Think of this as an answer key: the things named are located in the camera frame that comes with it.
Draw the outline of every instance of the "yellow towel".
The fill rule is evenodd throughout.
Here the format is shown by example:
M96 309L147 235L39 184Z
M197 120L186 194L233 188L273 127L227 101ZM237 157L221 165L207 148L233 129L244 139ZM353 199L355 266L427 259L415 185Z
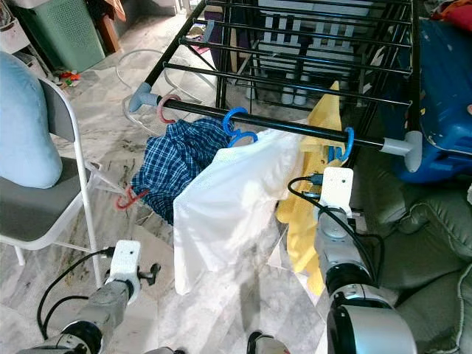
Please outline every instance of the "yellow towel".
M339 90L339 83L335 81L331 89ZM339 96L325 94L310 112L308 124L340 131ZM342 165L342 162L337 159L327 163L327 146L329 145L339 146L344 151L344 143L342 142L312 136L307 136L302 140L300 150L305 153L302 176L323 173L328 166L339 167ZM310 187L309 181L301 181L295 189L302 192L310 190ZM287 251L294 271L300 272L306 269L310 274L308 278L309 289L315 294L320 294L323 289L323 279L314 248L317 221L313 216L313 205L290 194L287 200L280 202L277 219L282 223L288 223Z

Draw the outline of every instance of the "blue plaid shirt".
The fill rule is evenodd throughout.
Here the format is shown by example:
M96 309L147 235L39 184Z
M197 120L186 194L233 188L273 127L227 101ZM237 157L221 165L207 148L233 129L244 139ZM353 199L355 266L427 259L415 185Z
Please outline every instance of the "blue plaid shirt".
M147 140L145 160L131 181L133 191L149 190L142 200L173 225L174 199L230 139L215 118L169 124L164 136Z

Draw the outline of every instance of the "light blue pillow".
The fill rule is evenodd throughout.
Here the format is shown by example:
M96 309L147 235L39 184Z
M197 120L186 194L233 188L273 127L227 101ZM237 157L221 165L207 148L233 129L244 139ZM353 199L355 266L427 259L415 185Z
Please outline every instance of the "light blue pillow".
M49 188L61 173L38 78L18 58L0 52L0 176L24 187Z

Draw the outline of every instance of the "green laundry basket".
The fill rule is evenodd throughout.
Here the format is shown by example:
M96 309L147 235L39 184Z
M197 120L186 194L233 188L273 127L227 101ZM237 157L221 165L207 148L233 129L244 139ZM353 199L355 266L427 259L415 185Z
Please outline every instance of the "green laundry basket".
M55 68L82 72L105 58L83 0L50 0L18 11Z

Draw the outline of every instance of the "tiled floor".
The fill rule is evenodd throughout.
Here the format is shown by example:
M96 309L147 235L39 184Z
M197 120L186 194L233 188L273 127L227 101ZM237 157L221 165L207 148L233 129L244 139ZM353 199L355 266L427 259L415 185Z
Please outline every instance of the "tiled floor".
M122 52L84 72L80 85L68 89L86 158L101 163L107 174L120 184L130 181L139 168L148 135L122 113L122 100L132 91L119 82L114 66L125 52L138 48L164 50L183 21L183 16L140 21L121 39ZM180 49L178 56L201 65L187 49ZM129 85L137 87L158 57L152 52L137 53L124 59L119 72ZM211 104L212 89L201 79L191 74L179 76L175 72L170 76ZM161 81L154 86L154 91L161 94L169 89ZM229 90L230 104L236 105L245 99L240 91ZM254 109L265 109L273 117L303 118L279 108L267 111L268 108L257 106ZM165 126L155 119L153 109L142 108L137 117L140 115L157 134L165 132ZM57 143L63 155L73 156L70 145ZM144 353L158 346L183 347L190 354L244 353L247 336L256 329L284 341L292 353L327 352L323 334L326 296L309 296L295 274L267 264L281 236L280 226L274 219L257 241L257 247L245 254L241 263L206 274L192 292L179 296L173 288L172 227L150 214L145 206L135 213L116 211L112 207L115 195L109 192L96 190L91 198L99 246L114 245L123 238L140 240L142 268L153 262L162 265L158 284L152 288L144 285L139 299L127 309L107 353ZM61 240L87 245L83 213L63 233ZM27 264L21 267L13 247L1 244L0 252L0 351L15 353L41 342L35 324L39 299L48 284L82 254L59 246L26 251ZM101 262L103 272L108 266L109 261ZM86 263L60 283L46 308L60 297L89 295L93 290L93 271L91 264ZM52 317L49 332L57 333L81 305L77 300L59 307Z

